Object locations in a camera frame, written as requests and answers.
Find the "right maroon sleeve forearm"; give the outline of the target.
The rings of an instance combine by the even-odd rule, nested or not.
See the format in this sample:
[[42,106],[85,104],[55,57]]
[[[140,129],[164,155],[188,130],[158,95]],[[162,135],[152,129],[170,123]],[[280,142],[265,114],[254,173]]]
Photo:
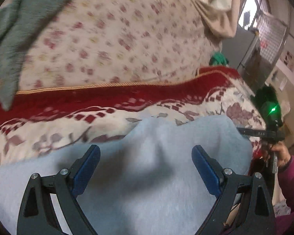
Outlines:
[[290,214],[276,217],[276,234],[294,234],[294,156],[279,169],[278,182]]

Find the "right hand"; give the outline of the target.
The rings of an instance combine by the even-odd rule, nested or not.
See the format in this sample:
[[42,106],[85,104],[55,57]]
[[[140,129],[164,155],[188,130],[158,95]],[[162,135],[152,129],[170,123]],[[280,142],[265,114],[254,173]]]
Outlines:
[[277,167],[282,168],[291,159],[291,155],[288,151],[288,148],[283,141],[279,141],[275,144],[268,144],[267,159],[270,159],[273,154],[277,157]]

